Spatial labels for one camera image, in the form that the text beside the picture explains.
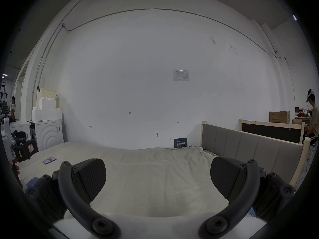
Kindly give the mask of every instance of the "wooden headboard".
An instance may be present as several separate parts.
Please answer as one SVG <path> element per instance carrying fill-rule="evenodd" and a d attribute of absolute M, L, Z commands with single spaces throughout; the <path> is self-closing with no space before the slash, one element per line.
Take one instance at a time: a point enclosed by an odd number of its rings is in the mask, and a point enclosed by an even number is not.
<path fill-rule="evenodd" d="M 297 125 L 239 119 L 238 130 L 301 144 L 305 122 Z"/>
<path fill-rule="evenodd" d="M 255 159 L 266 173 L 278 174 L 295 186 L 309 152 L 310 138 L 304 144 L 227 129 L 202 122 L 201 146 L 208 152 L 246 163 Z"/>

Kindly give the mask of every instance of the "t-shirt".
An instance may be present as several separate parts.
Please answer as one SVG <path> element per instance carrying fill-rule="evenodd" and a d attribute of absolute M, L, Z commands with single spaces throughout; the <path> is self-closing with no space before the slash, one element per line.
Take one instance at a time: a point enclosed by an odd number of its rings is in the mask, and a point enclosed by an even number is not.
<path fill-rule="evenodd" d="M 16 111 L 16 104 L 10 103 L 10 111 L 9 111 L 10 115 L 14 115 L 15 111 Z"/>
<path fill-rule="evenodd" d="M 312 109 L 311 125 L 315 126 L 314 135 L 316 137 L 318 137 L 318 134 L 319 134 L 319 109 L 318 109 L 316 103 L 314 104 L 313 109 Z"/>

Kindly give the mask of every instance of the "blue sign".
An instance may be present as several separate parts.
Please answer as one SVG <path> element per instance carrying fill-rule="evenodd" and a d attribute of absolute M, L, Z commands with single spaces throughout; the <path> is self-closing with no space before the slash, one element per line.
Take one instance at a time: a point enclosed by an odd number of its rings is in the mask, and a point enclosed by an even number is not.
<path fill-rule="evenodd" d="M 174 139 L 174 148 L 182 148 L 187 146 L 187 138 Z"/>

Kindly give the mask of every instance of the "poster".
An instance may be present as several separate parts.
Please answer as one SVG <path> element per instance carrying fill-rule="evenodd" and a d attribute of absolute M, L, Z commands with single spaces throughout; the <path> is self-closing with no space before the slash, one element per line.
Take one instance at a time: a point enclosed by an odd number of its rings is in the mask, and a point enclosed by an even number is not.
<path fill-rule="evenodd" d="M 186 70 L 173 70 L 174 81 L 189 81 L 188 71 Z"/>
<path fill-rule="evenodd" d="M 174 148 L 182 148 L 187 146 L 187 138 L 174 139 Z"/>

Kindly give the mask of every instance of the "white bed sheet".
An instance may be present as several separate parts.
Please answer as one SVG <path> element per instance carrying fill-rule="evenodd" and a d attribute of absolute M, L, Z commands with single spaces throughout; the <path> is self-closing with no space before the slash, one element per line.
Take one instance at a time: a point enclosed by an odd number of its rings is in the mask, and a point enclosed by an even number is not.
<path fill-rule="evenodd" d="M 57 160 L 45 165 L 43 161 L 50 157 Z M 145 217 L 218 213 L 228 201 L 210 178 L 214 157 L 198 146 L 123 150 L 66 142 L 19 163 L 19 177 L 27 183 L 33 177 L 51 176 L 63 161 L 75 165 L 100 158 L 106 166 L 106 183 L 91 203 L 98 213 Z"/>

